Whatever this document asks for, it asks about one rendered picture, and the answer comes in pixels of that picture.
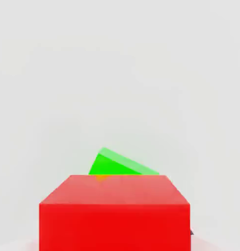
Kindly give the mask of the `small red cube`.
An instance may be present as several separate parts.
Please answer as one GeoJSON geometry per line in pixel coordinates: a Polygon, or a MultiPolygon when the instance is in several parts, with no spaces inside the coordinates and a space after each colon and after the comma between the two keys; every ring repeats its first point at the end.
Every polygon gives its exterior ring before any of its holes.
{"type": "Polygon", "coordinates": [[[191,251],[190,204],[162,175],[76,175],[39,204],[39,251],[191,251]]]}

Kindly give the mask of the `small green cube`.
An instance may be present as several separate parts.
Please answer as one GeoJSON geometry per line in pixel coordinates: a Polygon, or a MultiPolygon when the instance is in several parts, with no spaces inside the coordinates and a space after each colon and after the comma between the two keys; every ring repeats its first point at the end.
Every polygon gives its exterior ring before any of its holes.
{"type": "Polygon", "coordinates": [[[102,148],[89,175],[159,175],[159,173],[108,148],[102,148]]]}

